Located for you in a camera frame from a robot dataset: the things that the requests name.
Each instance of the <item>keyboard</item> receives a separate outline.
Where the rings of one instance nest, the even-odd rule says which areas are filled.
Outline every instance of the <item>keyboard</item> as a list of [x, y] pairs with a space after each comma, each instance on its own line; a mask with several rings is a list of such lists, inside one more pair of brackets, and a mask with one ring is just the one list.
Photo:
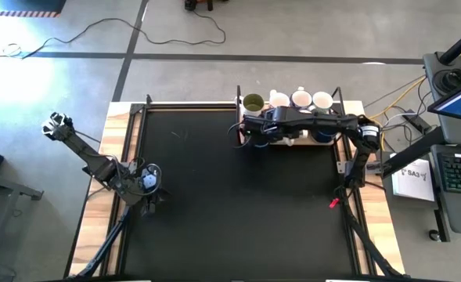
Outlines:
[[442, 188], [448, 192], [461, 193], [461, 148], [449, 147], [437, 152], [436, 157]]

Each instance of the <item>concrete floor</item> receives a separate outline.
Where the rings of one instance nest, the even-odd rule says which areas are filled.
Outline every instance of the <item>concrete floor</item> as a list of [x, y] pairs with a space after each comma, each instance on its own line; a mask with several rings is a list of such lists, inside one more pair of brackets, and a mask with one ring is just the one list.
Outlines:
[[[0, 17], [0, 53], [11, 42], [31, 51], [48, 37], [71, 38], [105, 17], [133, 24], [140, 3], [69, 0], [56, 19]], [[226, 30], [224, 45], [152, 45], [140, 36], [135, 52], [419, 59], [461, 37], [461, 0], [232, 0], [216, 2], [211, 13], [204, 9], [201, 5], [198, 11]], [[221, 39], [209, 20], [187, 13], [179, 0], [151, 0], [142, 29], [156, 41]], [[51, 44], [44, 51], [126, 52], [130, 37], [131, 29], [122, 23], [104, 23], [72, 44]], [[63, 275], [89, 182], [80, 170], [84, 163], [45, 138], [40, 124], [57, 110], [69, 114], [78, 130], [99, 138], [122, 63], [0, 59], [1, 174], [45, 191], [40, 202], [20, 201], [23, 214], [11, 220], [0, 250], [0, 262], [17, 271], [15, 281]], [[270, 89], [291, 93], [302, 85], [311, 92], [340, 86], [345, 99], [368, 103], [422, 74], [420, 65], [133, 60], [121, 100], [144, 100], [146, 94], [157, 101], [230, 100], [237, 85], [244, 93], [264, 96]], [[379, 112], [397, 95], [366, 113]], [[416, 110], [416, 92], [399, 105]], [[438, 123], [433, 114], [423, 116]], [[401, 129], [389, 132], [387, 140], [396, 150], [406, 147]], [[408, 274], [461, 281], [460, 234], [452, 233], [451, 243], [430, 242], [432, 211], [391, 205], [391, 214]]]

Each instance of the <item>black keyboard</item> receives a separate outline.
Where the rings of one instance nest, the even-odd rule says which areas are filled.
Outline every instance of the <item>black keyboard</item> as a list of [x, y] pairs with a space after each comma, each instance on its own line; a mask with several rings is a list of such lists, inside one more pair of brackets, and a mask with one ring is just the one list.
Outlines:
[[444, 189], [461, 193], [461, 154], [439, 154]]

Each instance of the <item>desk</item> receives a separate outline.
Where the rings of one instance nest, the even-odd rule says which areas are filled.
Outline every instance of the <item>desk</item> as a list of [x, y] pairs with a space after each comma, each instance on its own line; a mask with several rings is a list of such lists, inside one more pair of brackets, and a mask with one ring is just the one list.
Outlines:
[[[345, 101], [345, 110], [350, 114], [363, 114], [364, 110], [360, 101]], [[119, 102], [111, 103], [108, 114], [106, 116], [106, 124], [103, 130], [102, 143], [99, 148], [101, 154], [114, 154], [120, 157], [123, 151], [125, 135], [129, 122], [129, 111], [131, 103]], [[128, 161], [130, 161], [135, 153], [136, 136], [139, 130], [139, 118], [135, 119], [132, 124], [133, 133], [129, 146]], [[342, 142], [339, 141], [339, 148], [343, 148]], [[340, 150], [340, 158], [344, 159], [344, 152]], [[368, 175], [367, 180], [373, 183], [381, 184], [378, 176]], [[89, 187], [89, 193], [96, 191], [101, 186], [92, 181]], [[394, 227], [391, 220], [390, 211], [387, 206], [385, 193], [371, 186], [366, 186], [361, 189], [362, 203], [364, 214], [366, 216], [369, 235], [375, 245], [378, 247], [382, 255], [388, 262], [399, 272], [404, 273], [404, 266], [399, 252], [397, 239], [394, 234]], [[94, 195], [83, 207], [83, 216], [79, 222], [75, 242], [70, 253], [69, 263], [65, 274], [75, 274], [84, 269], [88, 261], [99, 249], [101, 243], [106, 237], [106, 231], [109, 226], [110, 211], [113, 203], [113, 192], [104, 190]], [[361, 262], [362, 273], [368, 273], [368, 268], [365, 263], [365, 252], [360, 241], [356, 242], [358, 249], [358, 257]], [[117, 261], [117, 249], [119, 242], [115, 242], [111, 251], [110, 260], [108, 263], [108, 274], [115, 273], [115, 265]]]

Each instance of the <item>red clip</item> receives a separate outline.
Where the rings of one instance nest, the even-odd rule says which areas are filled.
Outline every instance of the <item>red clip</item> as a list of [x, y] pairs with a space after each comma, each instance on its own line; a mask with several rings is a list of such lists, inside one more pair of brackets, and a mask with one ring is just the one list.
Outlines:
[[338, 202], [340, 201], [339, 198], [334, 198], [332, 201], [331, 201], [331, 204], [330, 204], [330, 208], [334, 208]]

